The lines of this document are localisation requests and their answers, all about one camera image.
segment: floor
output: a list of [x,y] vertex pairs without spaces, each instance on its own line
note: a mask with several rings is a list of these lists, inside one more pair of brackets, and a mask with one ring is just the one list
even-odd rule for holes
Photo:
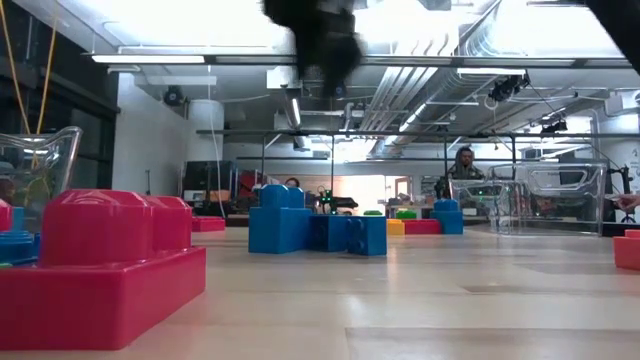
[[207,291],[119,352],[0,360],[638,359],[640,273],[611,240],[393,237],[386,258],[208,247]]

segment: ceiling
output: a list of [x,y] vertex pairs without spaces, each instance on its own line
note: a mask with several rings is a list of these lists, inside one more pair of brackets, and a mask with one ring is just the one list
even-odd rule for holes
[[[46,23],[52,24],[57,17],[59,31],[88,52],[265,54],[291,51],[287,31],[271,24],[262,15],[258,0],[181,0],[180,6],[158,6],[154,0],[14,1]],[[441,33],[455,33],[456,39],[459,38],[494,1],[453,0],[454,10],[442,13],[426,11],[418,0],[384,0],[371,9],[356,12],[357,30],[361,32],[366,54],[397,54],[404,42],[411,41],[407,39],[435,38]],[[507,0],[494,15],[485,22],[489,27],[484,29],[487,36],[494,39],[494,45],[511,49],[519,56],[619,56],[608,35],[586,10],[538,9],[527,7],[525,0]],[[272,129],[273,114],[281,106],[278,94],[266,89],[266,73],[272,68],[142,66],[136,73],[136,82],[158,97],[172,85],[170,80],[184,81],[181,85],[187,97],[212,98],[225,103],[228,127]],[[305,87],[309,93],[300,102],[300,107],[302,110],[327,111],[342,109],[348,102],[369,104],[387,71],[389,69],[384,67],[358,69],[348,81],[348,99],[342,101],[319,98],[316,94],[320,84],[308,81]],[[602,96],[602,89],[640,88],[640,78],[632,70],[531,70],[529,73],[533,85],[543,96],[554,97],[556,101],[552,106],[558,108],[573,102],[584,103],[586,100],[562,98],[574,95],[576,91],[580,96]],[[453,113],[455,120],[449,121],[452,131],[506,131],[518,129],[551,111],[540,101],[535,104],[503,103],[495,112],[488,109],[484,106],[483,95],[493,86],[491,79],[484,77],[475,82],[464,82],[464,86],[474,88],[458,89],[460,91],[452,92],[448,99],[477,101],[478,105],[437,106],[429,112],[429,118],[420,119],[420,122],[428,128],[431,122],[450,120]],[[439,83],[427,82],[402,110],[406,113],[414,111],[424,102],[425,96],[439,86]],[[471,93],[479,97],[468,98]],[[537,96],[531,89],[519,94],[523,99]],[[588,105],[601,106],[601,102],[591,101]],[[398,129],[407,117],[394,116],[386,129]],[[339,124],[341,120],[335,116],[302,118],[303,127],[330,128],[339,127]],[[261,137],[230,140],[262,141]]]

